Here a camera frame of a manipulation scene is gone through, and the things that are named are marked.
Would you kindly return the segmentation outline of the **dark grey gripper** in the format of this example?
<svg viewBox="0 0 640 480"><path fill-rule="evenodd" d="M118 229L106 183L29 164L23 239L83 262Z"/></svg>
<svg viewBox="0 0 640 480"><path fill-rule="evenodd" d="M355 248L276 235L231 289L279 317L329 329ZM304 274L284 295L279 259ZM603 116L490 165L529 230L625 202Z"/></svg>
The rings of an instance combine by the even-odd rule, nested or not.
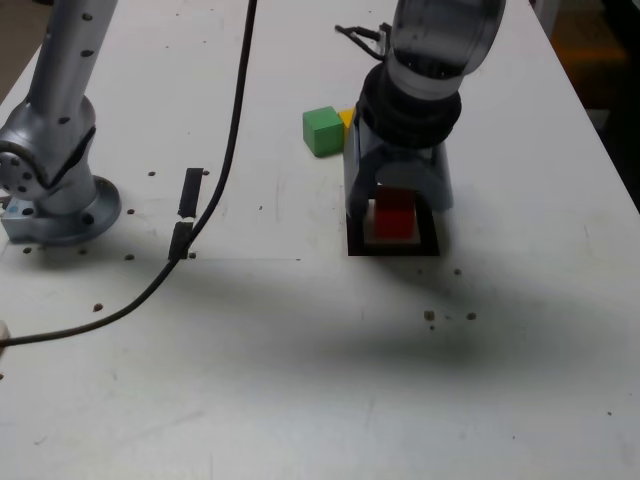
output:
<svg viewBox="0 0 640 480"><path fill-rule="evenodd" d="M444 143L424 149L384 145L364 119L357 119L347 136L343 165L345 207L352 220L362 220L366 215L377 182L416 192L432 211L453 206Z"/></svg>

